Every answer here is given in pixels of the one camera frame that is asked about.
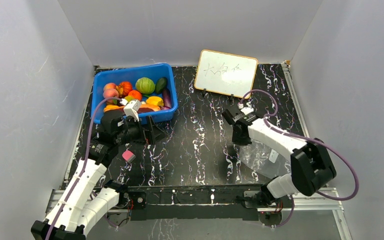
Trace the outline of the yellow bell pepper toy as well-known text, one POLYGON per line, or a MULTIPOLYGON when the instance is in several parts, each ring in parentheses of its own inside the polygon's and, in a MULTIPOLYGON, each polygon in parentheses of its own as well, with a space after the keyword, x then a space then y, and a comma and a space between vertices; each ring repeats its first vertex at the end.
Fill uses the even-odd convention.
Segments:
POLYGON ((163 107, 164 106, 164 100, 159 96, 150 96, 146 99, 146 104, 163 107))

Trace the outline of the clear zip top bag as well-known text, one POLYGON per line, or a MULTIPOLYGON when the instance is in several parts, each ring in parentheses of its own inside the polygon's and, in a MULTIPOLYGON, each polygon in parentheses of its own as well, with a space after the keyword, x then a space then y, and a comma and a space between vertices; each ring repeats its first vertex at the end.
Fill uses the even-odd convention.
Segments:
POLYGON ((269 179, 291 172, 290 160, 260 142, 239 147, 239 160, 247 167, 269 179))

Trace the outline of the green round melon toy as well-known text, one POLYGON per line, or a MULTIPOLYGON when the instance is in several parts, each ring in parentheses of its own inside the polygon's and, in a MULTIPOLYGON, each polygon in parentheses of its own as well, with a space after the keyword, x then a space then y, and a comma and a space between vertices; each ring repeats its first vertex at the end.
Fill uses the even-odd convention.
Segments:
POLYGON ((148 77, 141 77, 136 81, 135 87, 141 94, 150 95, 155 91, 156 84, 148 77))

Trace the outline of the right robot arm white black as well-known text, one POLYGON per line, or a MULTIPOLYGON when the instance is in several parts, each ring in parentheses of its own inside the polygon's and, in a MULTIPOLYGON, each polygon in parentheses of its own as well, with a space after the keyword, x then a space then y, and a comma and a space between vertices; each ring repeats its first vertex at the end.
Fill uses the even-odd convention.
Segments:
POLYGON ((239 160, 270 181, 255 193, 237 199, 246 208, 275 207, 293 194, 312 196, 337 175, 327 149, 318 142, 288 136, 288 132, 265 124, 253 109, 226 109, 222 116, 232 127, 232 143, 239 147, 239 160))

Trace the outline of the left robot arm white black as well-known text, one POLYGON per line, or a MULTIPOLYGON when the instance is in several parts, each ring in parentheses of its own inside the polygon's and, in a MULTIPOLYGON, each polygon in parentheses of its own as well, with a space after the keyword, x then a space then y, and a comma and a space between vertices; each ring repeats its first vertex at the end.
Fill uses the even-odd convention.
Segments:
POLYGON ((64 193, 44 220, 31 227, 36 240, 84 240, 92 227, 114 208, 128 208, 134 204, 128 186, 110 180, 92 196, 93 190, 119 154, 119 147, 129 143, 154 145, 165 138, 165 132, 152 116, 136 120, 120 110, 103 114, 95 134, 88 136, 85 158, 64 193))

